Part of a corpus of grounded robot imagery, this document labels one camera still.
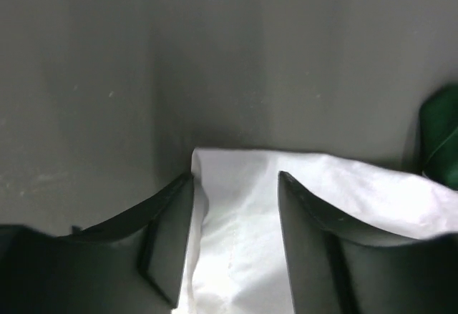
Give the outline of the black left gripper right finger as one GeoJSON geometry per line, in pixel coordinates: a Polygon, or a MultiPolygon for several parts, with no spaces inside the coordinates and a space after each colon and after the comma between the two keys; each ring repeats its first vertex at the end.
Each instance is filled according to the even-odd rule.
{"type": "Polygon", "coordinates": [[[346,214],[287,172],[278,206],[296,313],[455,313],[457,234],[397,235],[346,214]]]}

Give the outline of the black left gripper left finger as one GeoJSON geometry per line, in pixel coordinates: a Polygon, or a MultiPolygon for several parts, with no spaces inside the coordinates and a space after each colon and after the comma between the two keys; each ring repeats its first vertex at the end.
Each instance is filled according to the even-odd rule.
{"type": "Polygon", "coordinates": [[[3,313],[171,313],[182,285],[194,184],[180,175],[70,235],[1,226],[3,313]]]}

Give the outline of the white and green t shirt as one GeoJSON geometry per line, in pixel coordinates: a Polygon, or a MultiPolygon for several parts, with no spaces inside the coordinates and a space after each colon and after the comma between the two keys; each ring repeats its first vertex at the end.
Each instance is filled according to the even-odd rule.
{"type": "Polygon", "coordinates": [[[422,173],[328,154],[196,149],[195,207],[179,313],[292,313],[278,175],[390,233],[422,239],[457,231],[457,85],[419,111],[422,173]]]}

